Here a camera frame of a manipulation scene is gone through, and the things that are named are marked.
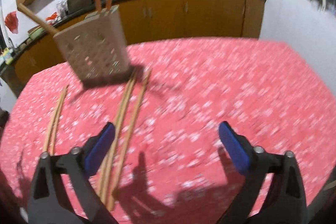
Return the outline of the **beige perforated utensil holder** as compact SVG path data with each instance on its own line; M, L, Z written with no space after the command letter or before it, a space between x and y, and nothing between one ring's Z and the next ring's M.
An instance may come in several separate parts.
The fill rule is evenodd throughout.
M118 5L87 15L54 40L85 88L123 83L132 74Z

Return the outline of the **red plastic bag on wall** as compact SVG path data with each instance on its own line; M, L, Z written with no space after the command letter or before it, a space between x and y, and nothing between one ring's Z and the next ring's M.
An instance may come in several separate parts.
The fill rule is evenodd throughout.
M18 18L16 11L12 11L6 15L5 25L11 33L18 34Z

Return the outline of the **lower wooden kitchen cabinets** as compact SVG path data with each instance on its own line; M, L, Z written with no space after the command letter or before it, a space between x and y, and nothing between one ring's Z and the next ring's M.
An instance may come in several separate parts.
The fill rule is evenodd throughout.
M119 6L126 46L157 40L194 37L258 38L264 0L130 0ZM59 32L93 12L56 27ZM33 40L7 68L22 84L35 74L67 62L48 32Z

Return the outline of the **black cutting board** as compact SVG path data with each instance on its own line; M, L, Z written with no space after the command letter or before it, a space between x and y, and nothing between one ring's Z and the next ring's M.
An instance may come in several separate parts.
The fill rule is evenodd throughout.
M73 14L92 4L92 0L67 0L68 14Z

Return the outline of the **red floral tablecloth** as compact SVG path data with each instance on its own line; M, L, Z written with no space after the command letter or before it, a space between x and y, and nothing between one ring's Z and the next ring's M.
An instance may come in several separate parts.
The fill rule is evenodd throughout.
M214 223L244 178L219 140L228 121L270 153L294 152L311 202L335 166L335 97L283 43L178 39L129 46L151 70L113 216L120 223ZM55 153L115 119L124 85L84 89L67 63L21 92L1 138L1 197L25 206L60 92L67 89Z

